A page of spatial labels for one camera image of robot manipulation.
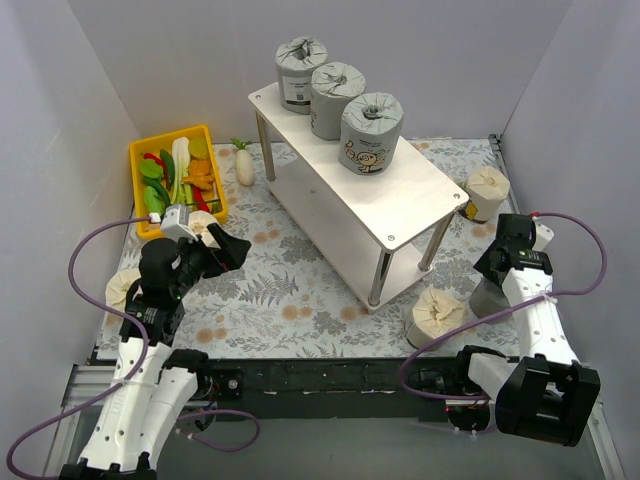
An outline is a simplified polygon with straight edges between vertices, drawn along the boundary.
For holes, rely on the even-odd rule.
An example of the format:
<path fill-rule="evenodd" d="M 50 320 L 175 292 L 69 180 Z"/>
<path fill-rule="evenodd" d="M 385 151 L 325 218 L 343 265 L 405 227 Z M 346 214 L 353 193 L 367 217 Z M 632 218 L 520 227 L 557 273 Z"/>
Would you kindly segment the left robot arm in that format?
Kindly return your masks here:
<path fill-rule="evenodd" d="M 159 455 L 184 405 L 213 386 L 204 352 L 172 347 L 184 316 L 183 299 L 200 280 L 243 266 L 249 241 L 219 224 L 214 239 L 182 226 L 141 249 L 140 276 L 125 296 L 114 375 L 93 433 L 63 479 L 154 479 Z"/>

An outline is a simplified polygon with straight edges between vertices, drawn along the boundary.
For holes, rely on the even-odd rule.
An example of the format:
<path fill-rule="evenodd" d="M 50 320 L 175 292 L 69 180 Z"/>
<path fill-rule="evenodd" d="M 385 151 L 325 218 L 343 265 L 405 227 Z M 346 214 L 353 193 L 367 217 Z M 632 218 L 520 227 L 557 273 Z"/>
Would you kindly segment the grey roll with QR label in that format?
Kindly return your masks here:
<path fill-rule="evenodd" d="M 283 108 L 310 114 L 312 75 L 327 61 L 327 48 L 312 36 L 301 36 L 278 47 L 275 65 Z"/>

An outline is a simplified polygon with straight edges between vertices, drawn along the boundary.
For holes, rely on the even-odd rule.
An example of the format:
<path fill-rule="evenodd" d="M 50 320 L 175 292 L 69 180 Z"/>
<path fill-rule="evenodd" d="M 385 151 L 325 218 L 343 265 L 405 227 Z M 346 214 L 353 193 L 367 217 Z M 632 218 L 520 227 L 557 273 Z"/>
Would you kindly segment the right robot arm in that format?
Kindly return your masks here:
<path fill-rule="evenodd" d="M 552 297 L 549 256 L 536 249 L 536 224 L 522 214 L 502 214 L 494 241 L 475 269 L 511 307 L 519 359 L 467 346 L 452 373 L 464 397 L 481 392 L 495 403 L 495 422 L 505 434 L 576 446 L 600 393 L 596 370 L 581 364 L 570 347 Z"/>

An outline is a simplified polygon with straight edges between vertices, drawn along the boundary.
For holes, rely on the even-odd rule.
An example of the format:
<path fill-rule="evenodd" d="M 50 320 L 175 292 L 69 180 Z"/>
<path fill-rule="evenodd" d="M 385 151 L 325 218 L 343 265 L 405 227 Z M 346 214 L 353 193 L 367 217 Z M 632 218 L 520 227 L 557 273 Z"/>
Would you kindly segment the grey roll with cartoon label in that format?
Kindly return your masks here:
<path fill-rule="evenodd" d="M 344 109 L 365 89 L 364 75 L 351 65 L 331 62 L 317 68 L 311 78 L 312 133 L 323 140 L 339 140 Z"/>

